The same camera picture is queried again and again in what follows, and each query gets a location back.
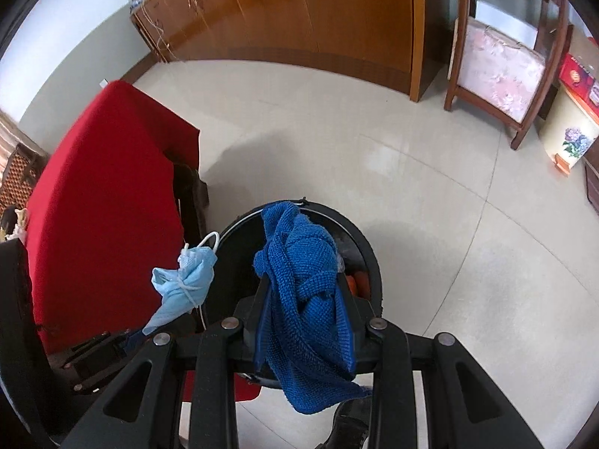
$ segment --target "blue microfiber towel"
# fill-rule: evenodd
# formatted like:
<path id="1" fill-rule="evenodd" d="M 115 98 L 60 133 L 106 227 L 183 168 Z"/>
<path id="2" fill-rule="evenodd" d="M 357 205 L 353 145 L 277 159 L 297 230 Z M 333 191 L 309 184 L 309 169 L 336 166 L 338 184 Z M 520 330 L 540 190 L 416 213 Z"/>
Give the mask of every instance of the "blue microfiber towel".
<path id="1" fill-rule="evenodd" d="M 271 290 L 261 330 L 267 348 L 257 349 L 256 364 L 266 359 L 302 414 L 367 396 L 369 389 L 351 382 L 355 357 L 333 238 L 290 202 L 269 204 L 262 219 L 267 242 L 254 270 L 268 275 Z"/>
<path id="2" fill-rule="evenodd" d="M 178 270 L 154 268 L 152 285 L 162 296 L 162 305 L 142 329 L 148 335 L 185 312 L 203 304 L 215 277 L 215 252 L 197 246 L 181 250 Z"/>

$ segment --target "wooden chair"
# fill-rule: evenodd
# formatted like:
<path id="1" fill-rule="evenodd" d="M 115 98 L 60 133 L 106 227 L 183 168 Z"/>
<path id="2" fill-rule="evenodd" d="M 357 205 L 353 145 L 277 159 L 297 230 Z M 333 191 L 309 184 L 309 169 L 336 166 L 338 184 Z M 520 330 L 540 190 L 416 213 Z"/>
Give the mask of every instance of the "wooden chair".
<path id="1" fill-rule="evenodd" d="M 463 88 L 458 85 L 459 72 L 462 69 L 462 58 L 464 53 L 464 46 L 466 43 L 466 31 L 468 29 L 468 17 L 474 17 L 476 10 L 476 0 L 459 0 L 459 8 L 458 8 L 458 21 L 457 21 L 457 29 L 456 29 L 456 45 L 454 49 L 453 56 L 453 65 L 451 66 L 450 78 L 449 78 L 449 86 L 447 88 L 447 96 L 445 98 L 445 110 L 451 111 L 451 105 L 453 103 L 454 97 L 462 98 L 468 103 L 474 104 L 474 106 L 480 107 L 487 113 L 495 118 L 501 120 L 508 127 L 514 128 L 516 130 L 516 136 L 511 141 L 511 148 L 516 150 L 528 128 L 530 128 L 531 124 L 534 121 L 534 118 L 537 116 L 538 111 L 543 104 L 543 100 L 549 91 L 551 83 L 558 71 L 559 63 L 564 55 L 564 52 L 567 50 L 567 33 L 568 33 L 568 10 L 569 4 L 567 0 L 553 0 L 559 7 L 559 15 L 557 21 L 557 29 L 555 32 L 555 38 L 553 40 L 553 45 L 551 46 L 551 50 L 549 52 L 549 57 L 545 59 L 544 71 L 541 75 L 540 82 L 538 84 L 537 90 L 532 96 L 532 100 L 529 103 L 528 110 L 525 112 L 525 115 L 522 121 L 516 121 L 516 119 L 508 116 L 505 112 L 498 107 L 493 106 L 493 104 L 489 103 L 489 101 L 481 98 L 479 95 L 474 94 L 474 92 L 469 91 L 468 89 Z M 549 7 L 549 0 L 541 0 L 541 12 L 540 18 L 538 22 L 538 34 L 537 40 L 534 45 L 534 50 L 539 51 L 542 49 L 544 44 L 544 38 L 547 33 L 547 10 Z"/>

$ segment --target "triangular cutout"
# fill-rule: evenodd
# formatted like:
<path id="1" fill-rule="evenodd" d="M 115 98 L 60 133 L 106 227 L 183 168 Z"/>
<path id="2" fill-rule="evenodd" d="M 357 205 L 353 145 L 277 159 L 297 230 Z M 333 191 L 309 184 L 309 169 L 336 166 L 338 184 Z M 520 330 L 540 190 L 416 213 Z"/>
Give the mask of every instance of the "triangular cutout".
<path id="1" fill-rule="evenodd" d="M 478 380 L 464 363 L 456 365 L 457 377 L 462 387 L 463 401 L 468 412 L 468 419 L 477 424 L 501 415 L 499 405 L 493 400 L 484 385 Z"/>
<path id="2" fill-rule="evenodd" d="M 119 393 L 106 405 L 104 414 L 125 422 L 135 422 L 140 412 L 150 371 L 152 371 L 152 364 L 149 361 L 140 364 Z"/>

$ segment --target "crumpled face mask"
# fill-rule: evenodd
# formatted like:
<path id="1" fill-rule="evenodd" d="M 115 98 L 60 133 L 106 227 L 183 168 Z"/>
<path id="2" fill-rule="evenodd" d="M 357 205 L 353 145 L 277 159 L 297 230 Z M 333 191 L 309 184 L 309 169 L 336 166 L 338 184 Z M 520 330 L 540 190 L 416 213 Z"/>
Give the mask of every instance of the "crumpled face mask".
<path id="1" fill-rule="evenodd" d="M 214 247 L 203 246 L 211 236 L 216 237 Z M 212 232 L 197 247 L 189 248 L 189 245 L 185 245 L 179 255 L 178 270 L 152 270 L 152 285 L 162 296 L 162 305 L 143 328 L 143 334 L 147 336 L 158 327 L 204 303 L 215 277 L 218 245 L 219 235 Z"/>

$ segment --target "black shoe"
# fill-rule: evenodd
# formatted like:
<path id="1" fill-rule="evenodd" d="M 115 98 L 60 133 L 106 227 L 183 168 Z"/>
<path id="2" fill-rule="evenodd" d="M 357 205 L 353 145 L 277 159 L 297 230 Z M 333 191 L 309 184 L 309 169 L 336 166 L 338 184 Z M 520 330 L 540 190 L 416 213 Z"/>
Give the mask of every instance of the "black shoe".
<path id="1" fill-rule="evenodd" d="M 372 397 L 342 402 L 335 410 L 328 439 L 316 449 L 362 449 L 368 437 Z"/>

